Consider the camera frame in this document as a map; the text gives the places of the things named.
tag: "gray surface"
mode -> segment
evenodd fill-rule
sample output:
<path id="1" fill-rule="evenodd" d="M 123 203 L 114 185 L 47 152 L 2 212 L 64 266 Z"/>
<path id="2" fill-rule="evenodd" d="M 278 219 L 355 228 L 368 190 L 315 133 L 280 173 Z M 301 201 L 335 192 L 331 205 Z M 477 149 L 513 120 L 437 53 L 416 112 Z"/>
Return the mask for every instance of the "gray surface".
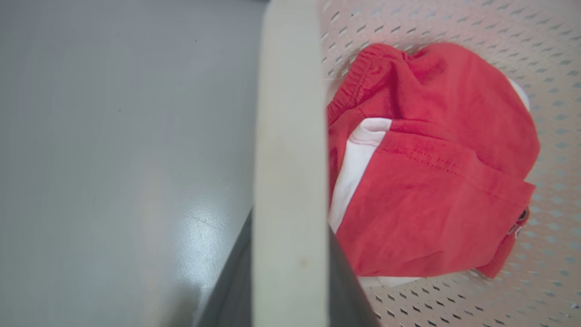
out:
<path id="1" fill-rule="evenodd" d="M 205 301 L 252 206 L 264 5 L 0 2 L 0 325 Z"/>

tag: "white vertical bar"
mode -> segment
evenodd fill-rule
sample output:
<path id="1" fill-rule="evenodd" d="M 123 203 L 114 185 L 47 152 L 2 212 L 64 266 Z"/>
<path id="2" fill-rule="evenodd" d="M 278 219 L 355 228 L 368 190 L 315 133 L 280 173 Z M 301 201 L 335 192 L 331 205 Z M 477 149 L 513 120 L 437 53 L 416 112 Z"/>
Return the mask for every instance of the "white vertical bar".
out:
<path id="1" fill-rule="evenodd" d="M 272 1 L 260 60 L 253 325 L 328 320 L 327 134 L 316 1 Z"/>

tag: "white basket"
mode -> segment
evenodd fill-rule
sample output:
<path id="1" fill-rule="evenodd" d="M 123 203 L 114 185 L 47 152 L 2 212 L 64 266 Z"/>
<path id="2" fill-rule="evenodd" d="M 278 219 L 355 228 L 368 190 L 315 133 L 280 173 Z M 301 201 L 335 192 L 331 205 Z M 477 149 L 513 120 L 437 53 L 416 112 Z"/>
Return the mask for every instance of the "white basket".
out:
<path id="1" fill-rule="evenodd" d="M 320 2 L 326 103 L 369 44 L 414 52 L 454 42 L 525 89 L 539 132 L 541 154 L 527 178 L 537 186 L 532 214 L 503 271 L 366 287 L 386 326 L 581 325 L 581 29 L 572 20 L 581 5 L 573 1 Z"/>

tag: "clothing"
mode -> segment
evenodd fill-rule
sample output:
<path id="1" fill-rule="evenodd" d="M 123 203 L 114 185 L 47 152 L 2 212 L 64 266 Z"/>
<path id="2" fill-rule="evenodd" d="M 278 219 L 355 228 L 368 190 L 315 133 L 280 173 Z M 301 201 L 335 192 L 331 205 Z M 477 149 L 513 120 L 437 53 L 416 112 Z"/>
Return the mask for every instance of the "clothing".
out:
<path id="1" fill-rule="evenodd" d="M 327 107 L 329 224 L 357 275 L 498 273 L 539 152 L 511 84 L 453 44 L 359 54 Z"/>

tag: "laundry basket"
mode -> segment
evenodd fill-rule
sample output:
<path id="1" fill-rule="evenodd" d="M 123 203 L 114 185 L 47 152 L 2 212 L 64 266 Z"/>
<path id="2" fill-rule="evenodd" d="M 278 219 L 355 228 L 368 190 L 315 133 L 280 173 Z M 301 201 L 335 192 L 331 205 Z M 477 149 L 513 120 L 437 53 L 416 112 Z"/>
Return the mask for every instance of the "laundry basket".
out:
<path id="1" fill-rule="evenodd" d="M 413 53 L 453 42 L 522 86 L 541 143 L 527 178 L 537 187 L 531 216 L 499 276 L 365 287 L 381 324 L 581 326 L 581 3 L 322 0 L 318 10 L 326 104 L 370 44 Z"/>

